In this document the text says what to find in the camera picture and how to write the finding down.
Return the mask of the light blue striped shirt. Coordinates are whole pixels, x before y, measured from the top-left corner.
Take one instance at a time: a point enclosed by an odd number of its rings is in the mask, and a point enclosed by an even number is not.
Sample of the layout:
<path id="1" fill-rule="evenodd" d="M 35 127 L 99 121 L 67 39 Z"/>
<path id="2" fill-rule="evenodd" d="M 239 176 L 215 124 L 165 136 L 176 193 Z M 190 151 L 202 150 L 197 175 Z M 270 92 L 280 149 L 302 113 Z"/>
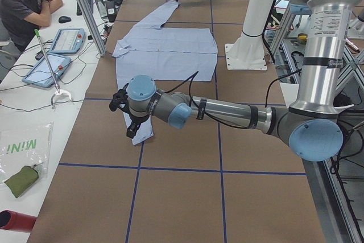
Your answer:
<path id="1" fill-rule="evenodd" d="M 218 49 L 210 30 L 163 27 L 178 6 L 174 0 L 162 4 L 117 41 L 112 54 L 117 86 L 127 87 L 138 104 L 155 95 L 156 80 L 212 79 Z"/>

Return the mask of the green reacher grabber stick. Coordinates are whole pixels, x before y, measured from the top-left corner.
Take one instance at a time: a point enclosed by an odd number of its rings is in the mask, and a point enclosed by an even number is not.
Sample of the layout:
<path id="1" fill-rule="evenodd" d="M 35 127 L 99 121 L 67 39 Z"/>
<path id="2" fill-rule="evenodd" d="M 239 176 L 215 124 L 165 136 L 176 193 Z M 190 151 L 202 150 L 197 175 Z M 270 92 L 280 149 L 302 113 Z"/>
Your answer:
<path id="1" fill-rule="evenodd" d="M 54 73 L 54 71 L 52 69 L 52 66 L 51 66 L 50 60 L 48 58 L 48 55 L 46 53 L 46 50 L 45 50 L 45 48 L 43 46 L 43 42 L 41 40 L 41 37 L 40 37 L 40 34 L 39 34 L 39 30 L 38 29 L 34 29 L 34 31 L 35 31 L 35 35 L 36 35 L 36 37 L 37 37 L 37 39 L 39 41 L 40 48 L 41 48 L 41 51 L 42 51 L 42 53 L 44 55 L 45 61 L 46 61 L 47 65 L 48 65 L 48 69 L 49 69 L 49 72 L 50 72 L 51 77 L 53 79 L 54 86 L 56 88 L 55 93 L 51 97 L 51 106 L 54 109 L 55 108 L 55 98 L 56 97 L 59 97 L 59 96 L 62 96 L 62 95 L 66 95 L 66 96 L 68 96 L 69 100 L 71 100 L 72 99 L 72 95 L 67 90 L 64 90 L 64 89 L 61 89 L 60 88 L 60 85 L 58 84 L 58 82 L 56 80 L 56 76 L 55 76 L 55 73 Z"/>

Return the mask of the black keyboard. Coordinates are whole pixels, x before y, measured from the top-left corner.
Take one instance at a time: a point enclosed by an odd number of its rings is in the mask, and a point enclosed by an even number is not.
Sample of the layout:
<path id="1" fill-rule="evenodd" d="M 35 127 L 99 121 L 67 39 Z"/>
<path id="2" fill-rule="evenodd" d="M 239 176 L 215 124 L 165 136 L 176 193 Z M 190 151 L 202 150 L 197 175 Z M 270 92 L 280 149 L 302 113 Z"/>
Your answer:
<path id="1" fill-rule="evenodd" d="M 91 10 L 91 13 L 93 13 L 93 7 L 94 7 L 93 1 L 94 0 L 86 0 L 86 1 L 87 1 L 88 6 L 89 6 L 89 8 Z M 77 16 L 81 16 L 82 15 L 81 7 L 80 7 L 80 5 L 78 3 L 77 3 L 77 7 L 76 7 L 76 15 Z"/>

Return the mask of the brown paper table mat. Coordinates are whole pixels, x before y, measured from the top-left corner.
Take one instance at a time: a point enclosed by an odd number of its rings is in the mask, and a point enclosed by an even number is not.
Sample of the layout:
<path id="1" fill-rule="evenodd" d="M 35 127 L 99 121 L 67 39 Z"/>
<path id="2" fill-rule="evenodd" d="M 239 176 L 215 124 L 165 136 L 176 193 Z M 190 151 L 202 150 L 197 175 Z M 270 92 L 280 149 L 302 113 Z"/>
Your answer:
<path id="1" fill-rule="evenodd" d="M 108 39 L 114 51 L 167 0 L 124 0 Z M 166 27 L 209 28 L 214 77 L 192 94 L 264 106 L 276 77 L 229 71 L 225 43 L 240 36 L 249 0 L 180 0 Z M 115 59 L 102 58 L 27 242 L 325 242 L 303 163 L 280 140 L 192 118 L 178 130 L 153 117 L 133 146 L 123 113 L 109 110 Z"/>

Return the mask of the far teach pendant tablet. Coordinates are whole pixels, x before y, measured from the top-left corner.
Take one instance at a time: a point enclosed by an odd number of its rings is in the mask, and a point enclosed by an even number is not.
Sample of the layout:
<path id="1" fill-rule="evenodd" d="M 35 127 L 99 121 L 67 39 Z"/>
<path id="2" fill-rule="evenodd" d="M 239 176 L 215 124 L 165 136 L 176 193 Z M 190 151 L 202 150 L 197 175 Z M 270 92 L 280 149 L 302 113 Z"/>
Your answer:
<path id="1" fill-rule="evenodd" d="M 85 40 L 83 28 L 61 28 L 58 30 L 49 49 L 52 53 L 74 54 L 79 51 Z"/>

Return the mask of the teach pendant tablet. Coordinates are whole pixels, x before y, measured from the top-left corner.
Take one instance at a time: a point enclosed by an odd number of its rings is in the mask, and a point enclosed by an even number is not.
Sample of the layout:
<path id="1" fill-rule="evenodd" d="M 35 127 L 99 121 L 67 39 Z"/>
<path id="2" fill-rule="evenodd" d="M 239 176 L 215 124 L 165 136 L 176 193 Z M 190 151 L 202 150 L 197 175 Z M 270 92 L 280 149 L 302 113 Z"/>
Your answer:
<path id="1" fill-rule="evenodd" d="M 85 40 L 83 28 L 61 28 L 58 30 L 49 49 L 52 53 L 74 54 L 79 51 Z"/>
<path id="2" fill-rule="evenodd" d="M 58 79 L 71 64 L 71 58 L 64 55 L 49 53 L 49 62 L 51 64 L 55 78 Z M 22 78 L 26 84 L 36 85 L 42 88 L 49 88 L 54 84 L 48 64 L 45 57 L 41 58 L 31 70 Z"/>

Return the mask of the near teach pendant tablet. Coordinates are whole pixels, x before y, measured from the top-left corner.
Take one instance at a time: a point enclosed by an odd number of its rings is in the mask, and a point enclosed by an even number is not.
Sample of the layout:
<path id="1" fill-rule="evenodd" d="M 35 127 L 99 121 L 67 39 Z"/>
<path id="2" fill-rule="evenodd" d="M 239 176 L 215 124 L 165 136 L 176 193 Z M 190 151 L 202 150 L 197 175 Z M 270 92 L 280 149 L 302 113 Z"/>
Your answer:
<path id="1" fill-rule="evenodd" d="M 49 53 L 49 62 L 51 64 L 55 78 L 58 79 L 71 64 L 71 58 L 64 55 Z M 45 57 L 41 58 L 31 70 L 22 78 L 26 84 L 36 85 L 42 88 L 49 88 L 54 84 L 48 64 Z"/>

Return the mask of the small black phone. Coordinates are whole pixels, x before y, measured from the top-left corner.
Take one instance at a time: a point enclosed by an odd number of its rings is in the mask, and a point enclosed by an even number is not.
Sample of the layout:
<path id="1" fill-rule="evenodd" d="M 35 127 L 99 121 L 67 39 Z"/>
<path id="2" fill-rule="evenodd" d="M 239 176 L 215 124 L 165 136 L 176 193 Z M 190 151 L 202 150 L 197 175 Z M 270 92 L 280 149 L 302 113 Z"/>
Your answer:
<path id="1" fill-rule="evenodd" d="M 39 51 L 39 52 L 35 55 L 35 59 L 36 59 L 36 60 L 40 60 L 41 58 L 43 58 L 43 56 L 44 56 L 44 54 L 43 54 L 41 51 Z"/>

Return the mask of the clear plastic bag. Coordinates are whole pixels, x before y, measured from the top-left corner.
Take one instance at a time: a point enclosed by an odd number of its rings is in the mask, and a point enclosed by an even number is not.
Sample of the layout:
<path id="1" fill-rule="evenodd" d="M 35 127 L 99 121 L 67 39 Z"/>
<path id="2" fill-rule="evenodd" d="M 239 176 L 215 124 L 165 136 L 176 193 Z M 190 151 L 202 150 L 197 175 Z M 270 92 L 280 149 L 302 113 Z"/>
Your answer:
<path id="1" fill-rule="evenodd" d="M 1 187 L 24 166 L 47 177 L 52 131 L 52 122 L 1 130 Z"/>

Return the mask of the black computer mouse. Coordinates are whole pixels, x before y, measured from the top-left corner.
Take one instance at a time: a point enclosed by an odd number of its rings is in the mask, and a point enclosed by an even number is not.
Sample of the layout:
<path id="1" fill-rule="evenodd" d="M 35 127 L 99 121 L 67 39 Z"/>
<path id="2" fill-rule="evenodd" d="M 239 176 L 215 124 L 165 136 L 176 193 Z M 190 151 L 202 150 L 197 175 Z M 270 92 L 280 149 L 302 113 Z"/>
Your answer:
<path id="1" fill-rule="evenodd" d="M 72 18 L 71 18 L 71 17 L 68 17 L 68 16 L 63 15 L 63 16 L 60 16 L 60 17 L 59 17 L 58 22 L 59 22 L 60 24 L 64 24 L 64 23 L 68 23 L 68 22 L 70 22 L 71 20 L 72 20 Z"/>

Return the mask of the green fabric pouch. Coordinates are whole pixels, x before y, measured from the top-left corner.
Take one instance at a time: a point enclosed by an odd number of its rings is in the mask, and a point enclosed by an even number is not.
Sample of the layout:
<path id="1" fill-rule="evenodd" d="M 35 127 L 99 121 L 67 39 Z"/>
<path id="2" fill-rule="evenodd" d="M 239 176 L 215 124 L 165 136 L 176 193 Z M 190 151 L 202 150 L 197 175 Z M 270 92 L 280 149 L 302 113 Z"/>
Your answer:
<path id="1" fill-rule="evenodd" d="M 19 198 L 38 179 L 39 174 L 35 170 L 35 166 L 23 166 L 19 172 L 5 180 L 5 185 L 15 198 Z"/>

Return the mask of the seated person grey shirt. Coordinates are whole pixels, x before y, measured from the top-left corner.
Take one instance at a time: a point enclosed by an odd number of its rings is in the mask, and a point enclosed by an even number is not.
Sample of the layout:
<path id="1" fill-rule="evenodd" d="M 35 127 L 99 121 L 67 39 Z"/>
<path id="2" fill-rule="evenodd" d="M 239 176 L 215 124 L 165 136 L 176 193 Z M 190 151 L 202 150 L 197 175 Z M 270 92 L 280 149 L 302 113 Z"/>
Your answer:
<path id="1" fill-rule="evenodd" d="M 62 0 L 1 0 L 1 21 L 22 52 L 35 36 L 35 30 L 50 26 L 52 14 L 62 6 Z"/>

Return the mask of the red cylinder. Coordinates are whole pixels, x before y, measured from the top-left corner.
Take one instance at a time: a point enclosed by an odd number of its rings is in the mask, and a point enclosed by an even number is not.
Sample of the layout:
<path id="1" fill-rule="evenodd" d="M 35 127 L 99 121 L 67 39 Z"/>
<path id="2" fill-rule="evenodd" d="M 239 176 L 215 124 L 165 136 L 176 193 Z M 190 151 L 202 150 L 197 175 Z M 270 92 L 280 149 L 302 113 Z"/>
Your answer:
<path id="1" fill-rule="evenodd" d="M 1 212 L 1 229 L 30 233 L 36 219 L 36 216 L 5 210 Z"/>

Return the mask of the aluminium frame post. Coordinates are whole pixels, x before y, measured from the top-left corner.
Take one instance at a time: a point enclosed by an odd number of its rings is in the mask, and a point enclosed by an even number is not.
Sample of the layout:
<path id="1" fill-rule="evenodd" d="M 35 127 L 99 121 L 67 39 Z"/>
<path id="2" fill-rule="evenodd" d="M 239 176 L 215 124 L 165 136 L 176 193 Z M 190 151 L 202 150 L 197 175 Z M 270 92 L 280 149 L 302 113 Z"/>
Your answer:
<path id="1" fill-rule="evenodd" d="M 96 21 L 94 19 L 93 14 L 91 13 L 91 10 L 88 6 L 88 3 L 86 0 L 76 0 L 77 3 L 81 7 L 83 18 L 86 22 L 86 25 L 89 29 L 89 32 L 93 38 L 93 41 L 98 49 L 98 53 L 101 57 L 105 56 L 106 53 L 106 47 L 104 45 L 104 42 L 101 39 L 101 34 L 99 33 Z"/>

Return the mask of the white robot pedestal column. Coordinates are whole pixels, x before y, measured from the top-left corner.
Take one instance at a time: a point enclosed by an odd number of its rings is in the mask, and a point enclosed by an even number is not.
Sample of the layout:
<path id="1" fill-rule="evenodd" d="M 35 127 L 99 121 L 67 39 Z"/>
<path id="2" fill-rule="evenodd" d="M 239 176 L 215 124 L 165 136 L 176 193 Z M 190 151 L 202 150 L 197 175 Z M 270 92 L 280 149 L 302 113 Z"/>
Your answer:
<path id="1" fill-rule="evenodd" d="M 267 70 L 264 58 L 264 29 L 276 0 L 249 0 L 240 37 L 225 45 L 228 70 Z"/>

